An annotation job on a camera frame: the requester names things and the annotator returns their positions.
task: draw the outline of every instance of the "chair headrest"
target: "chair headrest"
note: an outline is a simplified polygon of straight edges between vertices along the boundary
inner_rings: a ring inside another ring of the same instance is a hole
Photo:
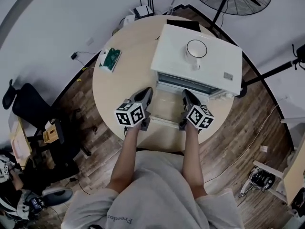
[[[14,102],[15,96],[17,94],[17,90],[12,86],[13,80],[10,80],[10,86],[6,91],[5,95],[2,99],[2,105],[4,109],[9,109],[11,104]]]

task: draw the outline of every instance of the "cup handle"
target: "cup handle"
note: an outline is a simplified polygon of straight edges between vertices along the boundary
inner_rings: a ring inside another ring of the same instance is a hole
[[[198,71],[200,69],[200,59],[196,59],[196,65],[193,66],[193,70]]]

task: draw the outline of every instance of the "black and white marker cube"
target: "black and white marker cube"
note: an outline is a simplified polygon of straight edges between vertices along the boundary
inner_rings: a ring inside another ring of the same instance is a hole
[[[197,105],[194,105],[191,108],[186,118],[197,129],[203,129],[203,130],[209,129],[209,127],[211,126],[214,120],[214,116],[207,108],[200,107]]]
[[[141,103],[123,103],[115,111],[119,125],[133,127],[145,119]]]

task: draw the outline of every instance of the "cup rim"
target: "cup rim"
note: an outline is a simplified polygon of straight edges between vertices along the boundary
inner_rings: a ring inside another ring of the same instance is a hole
[[[192,41],[199,41],[199,42],[201,42],[201,43],[205,46],[205,49],[206,49],[205,55],[208,53],[208,48],[206,47],[206,45],[204,44],[204,42],[202,42],[202,41],[200,41],[200,40],[198,40],[198,39],[190,40],[190,41],[187,43],[187,45],[186,45],[186,50],[187,50],[188,53],[189,53],[192,57],[194,57],[194,58],[197,58],[197,59],[203,58],[205,55],[204,55],[204,56],[201,56],[201,57],[196,57],[196,56],[192,55],[191,52],[189,51],[188,45],[189,45],[189,43],[192,42]]]

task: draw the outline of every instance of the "white appliance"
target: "white appliance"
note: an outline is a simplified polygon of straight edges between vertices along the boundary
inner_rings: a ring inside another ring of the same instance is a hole
[[[200,68],[192,69],[187,61],[186,45],[202,41],[207,54],[200,59]],[[157,75],[157,89],[181,94],[188,89],[206,104],[209,98],[227,98],[240,94],[242,50],[218,38],[173,26],[164,25],[152,60]]]

